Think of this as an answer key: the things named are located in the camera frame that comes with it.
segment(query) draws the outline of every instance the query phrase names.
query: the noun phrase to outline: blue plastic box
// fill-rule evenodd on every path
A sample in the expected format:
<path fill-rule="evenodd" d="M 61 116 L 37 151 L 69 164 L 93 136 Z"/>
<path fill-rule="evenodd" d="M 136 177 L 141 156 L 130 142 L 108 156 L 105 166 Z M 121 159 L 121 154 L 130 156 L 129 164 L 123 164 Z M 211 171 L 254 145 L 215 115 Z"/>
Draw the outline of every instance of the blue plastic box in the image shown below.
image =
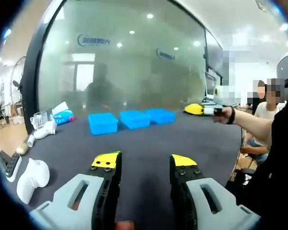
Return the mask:
<path fill-rule="evenodd" d="M 120 120 L 129 129 L 148 127 L 150 125 L 149 116 L 141 111 L 120 112 Z"/>
<path fill-rule="evenodd" d="M 166 124 L 174 122 L 175 113 L 167 111 L 165 109 L 148 109 L 145 111 L 147 115 L 150 116 L 150 120 L 156 122 L 157 124 Z"/>
<path fill-rule="evenodd" d="M 90 114 L 88 121 L 93 135 L 117 132 L 118 119 L 112 113 Z"/>

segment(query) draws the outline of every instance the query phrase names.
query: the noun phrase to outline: glass wall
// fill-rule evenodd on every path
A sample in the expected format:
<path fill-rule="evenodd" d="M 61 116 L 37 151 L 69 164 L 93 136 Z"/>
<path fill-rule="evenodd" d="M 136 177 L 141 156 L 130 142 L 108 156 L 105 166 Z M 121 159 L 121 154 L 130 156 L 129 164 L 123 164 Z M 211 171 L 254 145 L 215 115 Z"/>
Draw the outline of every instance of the glass wall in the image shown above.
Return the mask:
<path fill-rule="evenodd" d="M 165 0 L 67 0 L 44 44 L 39 110 L 77 116 L 204 97 L 204 28 Z"/>

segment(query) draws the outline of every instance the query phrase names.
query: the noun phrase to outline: black wristband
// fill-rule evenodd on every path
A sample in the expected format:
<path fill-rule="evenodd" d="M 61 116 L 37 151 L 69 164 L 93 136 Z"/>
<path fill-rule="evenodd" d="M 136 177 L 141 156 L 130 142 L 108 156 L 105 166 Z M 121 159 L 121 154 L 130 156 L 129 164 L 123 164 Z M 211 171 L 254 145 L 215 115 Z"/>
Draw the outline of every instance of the black wristband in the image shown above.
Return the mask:
<path fill-rule="evenodd" d="M 236 114 L 236 112 L 235 112 L 234 108 L 231 106 L 231 115 L 230 115 L 230 118 L 227 122 L 228 125 L 231 125 L 234 122 L 235 114 Z"/>

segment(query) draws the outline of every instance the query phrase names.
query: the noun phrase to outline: black remote control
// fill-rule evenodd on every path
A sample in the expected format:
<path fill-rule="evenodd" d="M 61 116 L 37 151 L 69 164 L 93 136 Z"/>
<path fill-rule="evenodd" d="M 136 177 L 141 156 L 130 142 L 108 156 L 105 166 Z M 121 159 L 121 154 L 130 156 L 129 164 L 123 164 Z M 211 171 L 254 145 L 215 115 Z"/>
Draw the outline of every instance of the black remote control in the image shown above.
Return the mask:
<path fill-rule="evenodd" d="M 13 182 L 16 178 L 22 158 L 17 153 L 14 153 L 6 166 L 5 175 L 9 182 Z"/>

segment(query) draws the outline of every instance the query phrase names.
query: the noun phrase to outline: black shirt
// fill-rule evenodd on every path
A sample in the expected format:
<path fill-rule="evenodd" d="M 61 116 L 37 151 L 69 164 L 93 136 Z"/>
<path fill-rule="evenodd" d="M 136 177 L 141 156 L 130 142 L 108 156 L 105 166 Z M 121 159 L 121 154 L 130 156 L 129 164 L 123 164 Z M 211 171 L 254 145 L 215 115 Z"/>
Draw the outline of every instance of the black shirt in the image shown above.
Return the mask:
<path fill-rule="evenodd" d="M 253 105 L 253 109 L 252 109 L 253 115 L 255 114 L 256 109 L 261 102 L 265 102 L 265 97 L 263 99 L 260 99 L 259 97 L 248 98 L 248 105 L 249 106 L 251 106 L 251 104 Z"/>
<path fill-rule="evenodd" d="M 288 102 L 272 123 L 268 158 L 244 192 L 242 203 L 262 217 L 260 229 L 288 229 Z"/>

